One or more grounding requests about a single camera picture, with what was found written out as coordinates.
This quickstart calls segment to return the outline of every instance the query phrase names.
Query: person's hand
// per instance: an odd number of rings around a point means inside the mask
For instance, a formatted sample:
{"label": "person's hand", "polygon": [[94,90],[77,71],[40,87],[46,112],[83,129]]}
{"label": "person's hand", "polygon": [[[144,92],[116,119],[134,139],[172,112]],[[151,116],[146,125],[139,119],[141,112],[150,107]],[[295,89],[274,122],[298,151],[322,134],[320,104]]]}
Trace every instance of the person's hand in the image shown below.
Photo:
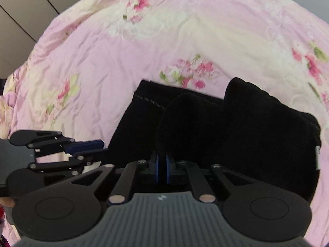
{"label": "person's hand", "polygon": [[0,198],[0,204],[7,207],[14,207],[15,201],[12,199],[12,197],[3,197]]}

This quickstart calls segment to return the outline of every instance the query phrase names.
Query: wall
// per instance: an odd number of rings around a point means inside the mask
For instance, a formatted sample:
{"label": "wall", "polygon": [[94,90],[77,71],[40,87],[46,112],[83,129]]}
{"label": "wall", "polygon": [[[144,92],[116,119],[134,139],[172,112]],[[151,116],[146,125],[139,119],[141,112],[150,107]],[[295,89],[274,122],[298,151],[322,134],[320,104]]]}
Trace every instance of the wall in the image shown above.
{"label": "wall", "polygon": [[0,0],[0,78],[28,58],[50,22],[79,0]]}

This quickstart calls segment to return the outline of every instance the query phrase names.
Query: pink blanket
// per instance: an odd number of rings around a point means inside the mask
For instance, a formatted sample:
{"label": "pink blanket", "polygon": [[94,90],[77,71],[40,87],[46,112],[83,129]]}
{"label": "pink blanket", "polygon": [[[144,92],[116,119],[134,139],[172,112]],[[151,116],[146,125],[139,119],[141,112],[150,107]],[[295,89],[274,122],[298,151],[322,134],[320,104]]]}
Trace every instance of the pink blanket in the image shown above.
{"label": "pink blanket", "polygon": [[60,130],[108,144],[141,79],[223,97],[240,77],[322,127],[305,236],[320,247],[329,242],[328,55],[329,25],[291,0],[81,0],[8,78],[0,136]]}

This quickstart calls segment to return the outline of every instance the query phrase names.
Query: floral print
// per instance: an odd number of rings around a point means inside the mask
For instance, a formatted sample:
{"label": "floral print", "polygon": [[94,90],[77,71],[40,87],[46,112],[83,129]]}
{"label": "floral print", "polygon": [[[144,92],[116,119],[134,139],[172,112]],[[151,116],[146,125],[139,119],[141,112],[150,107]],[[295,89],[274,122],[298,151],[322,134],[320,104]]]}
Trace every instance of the floral print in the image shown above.
{"label": "floral print", "polygon": [[43,128],[45,123],[50,123],[50,129],[57,120],[60,113],[65,109],[67,105],[67,101],[70,97],[75,96],[78,91],[80,90],[79,85],[77,84],[79,75],[73,75],[70,79],[67,79],[64,83],[62,89],[55,94],[55,98],[53,95],[50,95],[46,100],[43,102],[45,104],[45,109],[37,114],[35,117],[35,127]]}
{"label": "floral print", "polygon": [[328,62],[329,59],[323,50],[315,45],[315,42],[310,43],[310,50],[305,51],[305,49],[298,43],[295,43],[292,48],[292,56],[298,62],[305,62],[309,70],[309,74],[315,79],[316,84],[321,86],[322,72],[319,69],[319,62]]}
{"label": "floral print", "polygon": [[327,92],[324,92],[324,93],[321,93],[321,98],[323,100],[323,103],[324,103],[324,106],[327,110],[327,113],[329,114],[329,99],[328,99],[328,93]]}
{"label": "floral print", "polygon": [[149,7],[150,4],[148,3],[148,0],[138,0],[138,3],[134,5],[134,10],[136,12],[141,12],[144,7]]}
{"label": "floral print", "polygon": [[137,0],[137,1],[129,0],[126,5],[125,13],[122,15],[122,18],[124,21],[131,22],[131,24],[135,25],[143,19],[144,17],[144,14],[142,13],[143,10],[145,8],[150,8],[150,7],[151,7],[151,0]]}
{"label": "floral print", "polygon": [[203,60],[199,63],[200,59],[199,54],[196,54],[191,61],[176,59],[168,64],[165,70],[160,71],[160,79],[169,85],[203,89],[207,81],[216,79],[220,73],[212,62]]}
{"label": "floral print", "polygon": [[8,105],[7,101],[0,96],[0,138],[6,139],[10,131],[12,122],[12,114],[14,108]]}
{"label": "floral print", "polygon": [[72,24],[68,26],[67,29],[65,30],[63,41],[65,41],[81,24],[82,21],[80,21],[78,24]]}

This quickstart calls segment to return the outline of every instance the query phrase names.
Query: pink flower pattern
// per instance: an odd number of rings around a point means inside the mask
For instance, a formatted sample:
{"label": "pink flower pattern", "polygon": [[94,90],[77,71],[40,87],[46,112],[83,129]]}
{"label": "pink flower pattern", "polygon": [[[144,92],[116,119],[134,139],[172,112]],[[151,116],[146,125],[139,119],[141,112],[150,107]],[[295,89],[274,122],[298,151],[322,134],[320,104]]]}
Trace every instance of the pink flower pattern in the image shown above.
{"label": "pink flower pattern", "polygon": [[65,30],[65,35],[63,37],[63,41],[65,41],[81,24],[83,20],[80,21],[78,24],[72,24],[68,26]]}
{"label": "pink flower pattern", "polygon": [[139,23],[143,18],[139,15],[134,15],[130,18],[132,24]]}
{"label": "pink flower pattern", "polygon": [[298,52],[296,49],[293,48],[291,49],[291,51],[292,51],[292,56],[295,60],[302,61],[303,55],[300,52]]}
{"label": "pink flower pattern", "polygon": [[144,7],[149,7],[150,4],[148,3],[148,0],[138,0],[138,3],[134,5],[134,9],[136,12],[141,12]]}
{"label": "pink flower pattern", "polygon": [[327,92],[325,93],[321,93],[321,97],[322,97],[322,100],[323,100],[323,103],[324,103],[324,106],[327,110],[327,113],[329,114],[329,99],[328,99],[328,94]]}
{"label": "pink flower pattern", "polygon": [[70,91],[70,80],[66,80],[63,91],[58,95],[57,99],[62,99]]}
{"label": "pink flower pattern", "polygon": [[169,63],[165,70],[160,71],[160,78],[166,84],[174,84],[183,88],[203,89],[206,81],[216,79],[220,72],[213,66],[212,62],[203,60],[197,65],[201,58],[199,54],[190,60],[176,59]]}
{"label": "pink flower pattern", "polygon": [[322,85],[322,80],[320,75],[322,74],[321,70],[317,67],[315,62],[315,57],[312,55],[305,55],[306,60],[308,61],[309,74],[315,79],[317,85]]}
{"label": "pink flower pattern", "polygon": [[122,15],[123,20],[126,22],[130,22],[133,25],[141,22],[144,17],[142,11],[144,10],[144,8],[149,8],[151,6],[151,1],[153,0],[129,0],[126,5],[125,12]]}
{"label": "pink flower pattern", "polygon": [[[315,44],[314,42],[311,43],[312,49],[310,51],[314,51]],[[321,86],[322,85],[322,71],[318,67],[318,62],[320,61],[319,59],[316,58],[316,56],[311,53],[310,51],[305,52],[305,53],[300,53],[297,49],[292,48],[292,56],[293,58],[298,61],[302,62],[302,60],[306,60],[307,62],[307,67],[309,69],[309,74],[315,79],[316,84]]]}

